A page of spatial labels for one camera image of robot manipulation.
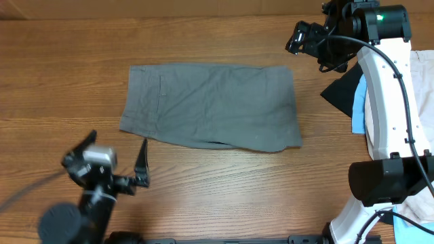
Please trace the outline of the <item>grey shorts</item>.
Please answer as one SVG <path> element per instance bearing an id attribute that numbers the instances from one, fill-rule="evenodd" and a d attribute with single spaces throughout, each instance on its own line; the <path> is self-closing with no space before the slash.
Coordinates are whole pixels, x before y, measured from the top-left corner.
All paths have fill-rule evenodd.
<path id="1" fill-rule="evenodd" d="M 302 146 L 285 66 L 131 66 L 119 128 L 191 148 L 273 153 Z"/>

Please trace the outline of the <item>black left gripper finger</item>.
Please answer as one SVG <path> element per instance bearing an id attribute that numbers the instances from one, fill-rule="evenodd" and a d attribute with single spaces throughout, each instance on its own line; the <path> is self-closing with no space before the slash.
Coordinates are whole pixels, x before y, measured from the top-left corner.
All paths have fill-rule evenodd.
<path id="1" fill-rule="evenodd" d="M 148 188 L 150 185 L 149 164 L 147 159 L 148 141 L 145 138 L 136 159 L 134 168 L 136 186 Z"/>
<path id="2" fill-rule="evenodd" d="M 73 156 L 73 157 L 82 157 L 84 150 L 94 144 L 96 142 L 97 138 L 97 131 L 92 130 L 84 140 L 82 140 L 78 145 L 76 145 L 72 150 L 67 152 L 67 155 Z"/>

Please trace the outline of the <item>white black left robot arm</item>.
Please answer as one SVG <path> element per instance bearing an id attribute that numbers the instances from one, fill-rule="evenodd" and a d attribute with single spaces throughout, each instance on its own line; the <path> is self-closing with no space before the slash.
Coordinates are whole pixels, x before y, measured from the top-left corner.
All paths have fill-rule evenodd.
<path id="1" fill-rule="evenodd" d="M 67 152 L 62 166 L 70 179 L 83 192 L 77 205 L 59 203 L 41 217 L 38 235 L 43 244 L 101 244 L 144 243 L 142 235 L 134 232 L 105 232 L 117 195 L 134 196 L 138 187 L 150 185 L 147 160 L 147 140 L 143 140 L 136 159 L 134 176 L 115 175 L 117 153 L 113 147 L 96 145 L 93 130 L 74 149 Z"/>

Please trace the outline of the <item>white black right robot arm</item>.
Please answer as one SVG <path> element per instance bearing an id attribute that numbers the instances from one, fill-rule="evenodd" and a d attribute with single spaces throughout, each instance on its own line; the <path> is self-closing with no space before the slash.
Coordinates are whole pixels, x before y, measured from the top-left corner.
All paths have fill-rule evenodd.
<path id="1" fill-rule="evenodd" d="M 381 217 L 431 187 L 433 155 L 418 116 L 410 74 L 412 31 L 402 5 L 332 0 L 324 25 L 299 22 L 287 50 L 315 57 L 323 73 L 356 58 L 366 78 L 370 161 L 349 168 L 350 199 L 324 229 L 323 243 L 379 243 Z"/>

